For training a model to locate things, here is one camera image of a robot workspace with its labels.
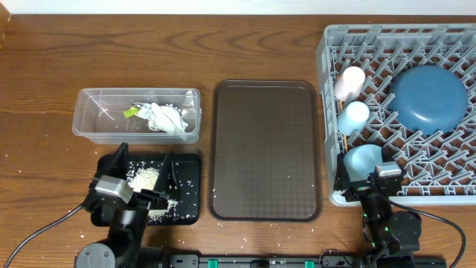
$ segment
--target plastic grid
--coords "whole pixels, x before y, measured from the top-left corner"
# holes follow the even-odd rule
[[[362,133],[354,132],[347,139],[349,150],[366,141],[379,144],[390,152],[408,172],[401,197],[409,196],[474,196],[476,194],[476,25],[331,25],[318,47],[318,67],[328,77],[320,90],[323,94],[326,120],[326,142],[335,138],[336,153],[344,152],[344,137],[334,129],[335,117],[341,109],[334,97],[333,83],[348,66],[362,68],[367,78],[361,94],[353,99],[365,102],[370,118]],[[327,54],[327,64],[320,55]],[[397,120],[397,112],[388,104],[394,94],[389,88],[394,78],[420,65],[436,65],[457,75],[465,84],[469,103],[466,116],[452,133],[423,135],[407,130]],[[332,162],[327,144],[326,162]],[[333,185],[335,165],[327,164],[328,184]],[[329,194],[337,195],[329,187]],[[333,200],[336,205],[342,200]],[[412,199],[415,205],[436,204]],[[446,199],[447,204],[472,204],[470,200]]]

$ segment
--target green tag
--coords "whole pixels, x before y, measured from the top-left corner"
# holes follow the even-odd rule
[[[128,109],[127,111],[124,111],[124,116],[126,118],[129,118],[133,115],[135,115],[137,112],[139,112],[139,109],[137,109],[137,107],[135,106],[132,106],[130,109]]]

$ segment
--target blue bowl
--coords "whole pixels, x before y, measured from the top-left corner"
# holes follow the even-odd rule
[[[397,77],[390,88],[395,98],[390,109],[410,131],[431,135],[452,131],[463,120],[468,93],[460,79],[438,66],[418,66]]]

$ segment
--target white plastic crate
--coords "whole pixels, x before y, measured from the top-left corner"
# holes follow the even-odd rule
[[[476,25],[330,25],[316,50],[319,90],[324,103],[326,139],[324,155],[329,199],[345,202],[334,191],[336,157],[344,152],[344,137],[337,131],[339,100],[334,96],[336,77],[348,66],[364,69],[360,101],[370,108],[362,133],[348,137],[349,149],[371,141],[389,150],[408,172],[395,202],[406,205],[476,204]],[[420,65],[452,71],[466,85],[466,117],[452,133],[423,135],[396,121],[388,104],[389,87],[402,72]]]

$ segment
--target black cable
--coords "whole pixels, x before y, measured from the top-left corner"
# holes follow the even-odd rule
[[[330,256],[330,254],[332,253],[332,250],[341,254],[341,252],[338,249],[325,249],[324,252],[322,252],[321,256],[319,256],[319,264],[321,264],[322,256],[324,256],[324,254],[326,254],[327,251],[329,252],[329,256]],[[344,261],[349,265],[349,267],[352,267],[352,264],[347,260],[347,258],[345,258],[345,256],[338,256],[338,257],[344,258]]]
[[[29,237],[27,237],[27,239],[23,240],[23,242],[21,242],[15,250],[13,250],[12,252],[12,255],[10,255],[10,257],[8,258],[8,261],[5,263],[5,266],[4,268],[8,268],[11,264],[11,262],[13,261],[13,259],[15,258],[15,256],[18,254],[18,252],[20,251],[20,249],[22,249],[28,242],[30,242],[30,240],[34,239],[36,236],[38,236],[39,234],[43,233],[44,231],[47,231],[55,226],[57,226],[58,224],[62,223],[63,221],[67,220],[69,217],[73,216],[74,214],[76,214],[79,210],[81,210],[82,206],[79,205],[77,206],[75,209],[73,209],[71,212],[68,212],[65,216],[59,218],[57,221],[53,222],[53,223],[50,223],[48,224],[47,226],[41,228],[40,230],[34,232],[32,235],[30,235]]]
[[[466,248],[466,236],[464,235],[464,231],[456,223],[453,223],[450,220],[447,220],[443,217],[439,217],[437,215],[433,215],[433,214],[428,213],[428,212],[420,211],[420,210],[415,209],[415,208],[410,208],[410,207],[407,207],[405,205],[400,205],[399,203],[396,203],[396,202],[390,200],[390,198],[388,198],[388,196],[385,195],[382,192],[380,186],[377,184],[377,181],[375,181],[375,185],[377,186],[377,189],[379,190],[380,194],[385,199],[387,199],[388,202],[390,204],[392,204],[393,206],[396,206],[397,208],[405,209],[406,211],[409,211],[409,212],[413,212],[413,213],[417,213],[417,214],[420,214],[420,215],[423,215],[423,216],[426,216],[426,217],[430,217],[431,219],[434,219],[434,220],[439,220],[442,223],[446,223],[446,224],[452,226],[453,228],[455,228],[460,233],[460,235],[461,235],[461,248],[460,248],[460,251],[458,252],[458,255],[454,259],[453,263],[449,266],[449,268],[455,268],[456,264],[458,264],[461,257],[463,257],[463,253],[464,253],[464,250]]]

